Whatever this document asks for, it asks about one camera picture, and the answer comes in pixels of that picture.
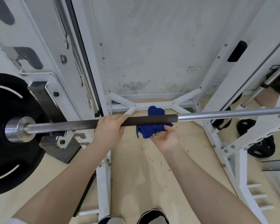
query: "bolt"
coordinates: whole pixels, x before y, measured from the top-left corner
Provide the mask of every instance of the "bolt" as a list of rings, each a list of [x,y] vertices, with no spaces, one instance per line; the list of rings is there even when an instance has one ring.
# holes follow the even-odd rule
[[[67,63],[67,57],[65,55],[60,55],[60,60],[62,64],[66,64]]]

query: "forearm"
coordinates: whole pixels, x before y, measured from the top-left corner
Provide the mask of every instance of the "forearm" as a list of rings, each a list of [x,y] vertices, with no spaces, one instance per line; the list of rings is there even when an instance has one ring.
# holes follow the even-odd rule
[[[180,146],[163,155],[201,224],[260,223],[236,195],[198,166]]]
[[[13,217],[29,224],[69,223],[97,166],[109,149],[90,144]]]

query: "electrical outlet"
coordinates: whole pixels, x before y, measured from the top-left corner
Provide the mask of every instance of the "electrical outlet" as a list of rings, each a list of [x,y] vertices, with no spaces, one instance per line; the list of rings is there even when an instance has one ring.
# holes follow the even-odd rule
[[[188,67],[187,72],[199,72],[200,68],[201,68],[201,66],[190,66],[190,67]]]

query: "hand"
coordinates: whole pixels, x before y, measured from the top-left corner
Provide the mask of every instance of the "hand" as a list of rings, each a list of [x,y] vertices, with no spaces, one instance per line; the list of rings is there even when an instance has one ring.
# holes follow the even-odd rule
[[[104,116],[98,121],[93,142],[101,148],[111,150],[115,148],[123,136],[123,122],[130,115],[109,115]]]
[[[153,135],[150,139],[161,153],[179,146],[179,137],[173,127],[164,125],[166,131],[161,131]]]

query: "beige floor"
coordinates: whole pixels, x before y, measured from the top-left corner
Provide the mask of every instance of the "beige floor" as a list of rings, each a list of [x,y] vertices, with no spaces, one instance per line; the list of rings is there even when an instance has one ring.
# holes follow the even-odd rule
[[[147,115],[147,113],[134,114],[134,116],[140,115]],[[237,138],[235,124],[236,120],[233,120],[228,129],[220,132],[222,140]],[[187,153],[203,169],[234,192],[202,128],[193,122],[179,122],[174,124],[174,127],[179,132],[180,143]],[[135,127],[126,128],[123,139],[112,151],[112,155],[112,215],[123,217],[127,224],[132,224],[137,222],[143,212],[157,207],[164,210],[170,223],[199,223],[164,158],[149,139],[136,137]],[[280,223],[278,194],[261,172],[258,161],[249,156],[248,162],[250,181],[260,182],[261,190],[268,194],[268,203],[276,207],[275,210],[264,212],[266,218],[270,224]],[[65,167],[65,164],[45,156],[40,166],[23,184],[0,195],[0,224],[6,222]],[[94,209],[97,205],[96,184],[93,184],[82,209]],[[97,221],[96,219],[96,215],[73,218],[71,223],[89,223]]]

